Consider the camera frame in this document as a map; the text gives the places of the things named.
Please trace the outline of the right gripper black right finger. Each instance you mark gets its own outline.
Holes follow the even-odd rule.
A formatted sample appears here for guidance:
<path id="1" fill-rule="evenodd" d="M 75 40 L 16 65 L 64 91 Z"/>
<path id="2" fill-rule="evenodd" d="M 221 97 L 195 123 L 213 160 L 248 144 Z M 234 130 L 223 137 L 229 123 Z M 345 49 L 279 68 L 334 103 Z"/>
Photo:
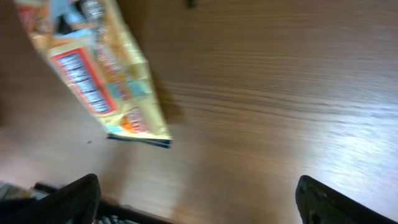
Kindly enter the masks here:
<path id="1" fill-rule="evenodd" d="M 308 175 L 298 180 L 295 202 L 303 224 L 397 224 Z"/>

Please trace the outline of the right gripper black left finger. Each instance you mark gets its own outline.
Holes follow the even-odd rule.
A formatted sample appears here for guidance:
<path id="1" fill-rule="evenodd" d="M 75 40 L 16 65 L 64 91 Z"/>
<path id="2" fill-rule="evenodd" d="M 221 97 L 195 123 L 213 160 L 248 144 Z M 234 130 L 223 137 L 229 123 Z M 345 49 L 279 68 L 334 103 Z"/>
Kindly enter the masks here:
<path id="1" fill-rule="evenodd" d="M 98 177 L 88 174 L 42 199 L 1 202 L 1 224 L 92 223 L 100 198 Z"/>

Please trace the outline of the cream blue snack bag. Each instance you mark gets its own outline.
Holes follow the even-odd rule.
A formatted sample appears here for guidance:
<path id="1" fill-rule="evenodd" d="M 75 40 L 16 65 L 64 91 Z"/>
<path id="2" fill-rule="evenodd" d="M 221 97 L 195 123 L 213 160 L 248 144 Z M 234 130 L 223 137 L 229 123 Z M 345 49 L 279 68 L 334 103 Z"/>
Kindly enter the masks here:
<path id="1" fill-rule="evenodd" d="M 172 137 L 142 55 L 113 0 L 17 0 L 39 55 L 107 137 L 168 148 Z"/>

